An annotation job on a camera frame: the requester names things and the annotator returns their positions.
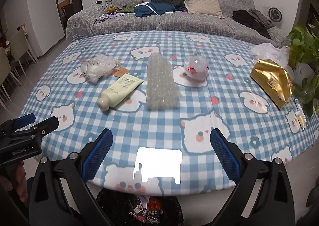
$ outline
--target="cream tube cap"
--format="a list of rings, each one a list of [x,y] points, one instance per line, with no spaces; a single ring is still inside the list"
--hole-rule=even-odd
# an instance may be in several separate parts
[[[109,96],[102,94],[101,97],[98,98],[97,103],[98,107],[102,111],[107,111],[110,108],[111,99],[109,98]]]

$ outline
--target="black garbage bag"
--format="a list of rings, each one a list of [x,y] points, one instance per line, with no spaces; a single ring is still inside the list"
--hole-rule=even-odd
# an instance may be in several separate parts
[[[176,197],[154,197],[162,204],[163,213],[159,215],[160,223],[157,226],[182,226],[183,213]],[[106,216],[115,226],[151,226],[142,223],[129,215],[130,209],[138,202],[135,195],[102,189],[97,198],[97,203]]]

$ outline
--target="gold foil bag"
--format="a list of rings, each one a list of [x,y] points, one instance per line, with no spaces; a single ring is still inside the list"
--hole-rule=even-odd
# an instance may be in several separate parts
[[[258,60],[250,76],[270,96],[280,110],[295,89],[289,74],[272,60]]]

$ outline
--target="gray sofa cover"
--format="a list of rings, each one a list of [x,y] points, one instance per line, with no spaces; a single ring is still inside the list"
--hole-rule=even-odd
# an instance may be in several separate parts
[[[113,5],[123,6],[151,0],[112,0]],[[281,47],[286,36],[277,27],[268,29],[271,40],[261,36],[232,19],[232,13],[237,10],[255,8],[253,0],[218,0],[225,19],[206,14],[190,14],[176,12],[161,16],[135,17],[134,14],[118,16],[102,23],[95,24],[96,16],[104,13],[101,5],[93,5],[73,15],[67,24],[67,41],[72,42],[84,37],[91,37],[115,32],[138,30],[173,30],[190,31],[221,35],[247,41],[253,44],[272,43]]]

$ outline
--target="blue jacket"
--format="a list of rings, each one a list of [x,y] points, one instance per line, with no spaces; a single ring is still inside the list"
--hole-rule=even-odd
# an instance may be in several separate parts
[[[174,6],[161,3],[142,3],[134,7],[136,17],[146,17],[151,15],[162,15],[163,13],[176,11]]]

